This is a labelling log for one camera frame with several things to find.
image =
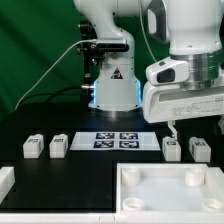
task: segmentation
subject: black table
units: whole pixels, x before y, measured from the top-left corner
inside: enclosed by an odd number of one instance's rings
[[[209,166],[224,168],[224,137],[217,126],[219,117],[178,121],[182,163],[193,163],[190,137],[204,138],[212,148]],[[116,164],[164,163],[162,152],[67,151],[64,159],[50,159],[49,144],[54,135],[67,134],[69,144],[77,131],[156,132],[170,135],[166,123],[148,124],[140,115],[120,120],[90,114],[79,103],[27,104],[0,123],[0,164],[15,167],[16,184],[0,205],[0,212],[116,211]],[[28,136],[43,134],[45,148],[39,159],[23,158]]]

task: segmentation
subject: white cable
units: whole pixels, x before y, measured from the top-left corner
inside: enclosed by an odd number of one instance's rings
[[[141,27],[142,27],[142,34],[143,34],[143,37],[144,37],[144,40],[145,40],[145,44],[146,44],[146,46],[147,46],[147,48],[149,50],[149,53],[150,53],[153,61],[156,63],[157,60],[156,60],[155,56],[153,55],[152,49],[149,46],[149,42],[147,40],[147,37],[146,37],[146,34],[145,34],[145,30],[144,30],[143,19],[142,19],[143,16],[142,16],[142,1],[141,0],[139,0],[139,6],[140,6],[139,8],[140,8],[140,22],[141,22]]]
[[[68,54],[70,50],[72,50],[76,45],[81,44],[81,43],[86,43],[86,42],[95,42],[96,40],[82,40],[78,41],[75,44],[73,44],[71,47],[69,47],[63,54],[62,56],[42,75],[42,77],[20,98],[18,103],[16,104],[15,110],[18,109],[18,106],[20,105],[20,102],[31,92],[33,91],[36,86],[51,72],[51,70],[64,58],[65,55]]]

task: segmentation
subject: black cable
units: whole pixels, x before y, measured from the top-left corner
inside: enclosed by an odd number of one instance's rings
[[[80,86],[71,86],[71,87],[63,88],[63,89],[53,93],[45,102],[49,103],[52,99],[54,99],[56,96],[58,96],[58,94],[64,93],[64,92],[67,92],[67,91],[73,90],[73,89],[80,89],[81,90],[81,87]]]
[[[55,96],[55,93],[40,93],[40,94],[35,94],[35,95],[31,95],[31,96],[27,96],[26,98],[24,98],[18,105],[18,108],[27,100],[31,99],[31,98],[35,98],[35,97],[39,97],[39,96]],[[57,96],[80,96],[80,94],[57,94]]]

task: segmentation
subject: white plastic part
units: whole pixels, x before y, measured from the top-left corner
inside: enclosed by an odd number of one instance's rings
[[[192,137],[189,150],[195,162],[210,162],[211,148],[203,138]]]
[[[147,82],[143,114],[149,123],[221,115],[224,114],[224,87],[186,91],[180,84],[154,86]]]
[[[205,182],[205,169],[194,167],[186,170],[185,183],[191,187],[202,186]]]
[[[181,160],[181,147],[175,138],[163,138],[163,154],[167,162],[178,162]]]
[[[25,159],[37,159],[39,158],[44,148],[43,135],[31,135],[23,144],[23,154]]]
[[[215,198],[205,199],[202,203],[202,210],[205,212],[221,212],[223,209],[223,202]]]
[[[222,48],[219,37],[223,17],[221,0],[171,0],[167,13],[171,54],[195,55]]]
[[[134,166],[142,174],[136,186],[123,185],[121,178],[123,169],[133,164],[117,166],[116,214],[126,215],[126,223],[196,224],[200,220],[201,224],[223,224],[224,174],[219,168],[204,164],[135,163]],[[197,186],[186,184],[187,172],[193,174]],[[144,200],[143,210],[128,210],[123,206],[126,199],[135,198]]]
[[[68,136],[55,135],[50,143],[50,158],[64,158],[68,149]]]
[[[220,119],[218,125],[219,125],[219,127],[221,129],[222,135],[224,135],[224,115],[221,116],[221,119]]]
[[[149,33],[154,34],[157,31],[157,20],[156,20],[156,15],[152,10],[148,9],[148,24],[149,25]]]
[[[126,186],[138,185],[141,180],[140,170],[136,167],[122,169],[122,184]]]
[[[15,183],[15,174],[13,167],[3,167],[0,170],[0,204],[9,193]]]
[[[177,141],[178,132],[176,128],[174,128],[174,125],[176,125],[176,121],[168,121],[167,123],[168,123],[168,128],[172,132],[172,137]]]
[[[189,78],[189,64],[186,61],[173,60],[170,57],[165,58],[153,65],[150,65],[146,69],[147,79],[152,83],[152,85],[165,85],[169,83],[159,83],[158,74],[165,72],[167,70],[173,70],[175,73],[175,79],[172,84],[184,82]]]
[[[123,209],[125,211],[144,210],[145,202],[140,198],[127,198],[123,201]]]

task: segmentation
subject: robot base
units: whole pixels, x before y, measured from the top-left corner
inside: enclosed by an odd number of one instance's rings
[[[142,115],[142,107],[129,111],[104,111],[98,108],[89,107],[90,113],[106,118],[128,118]]]

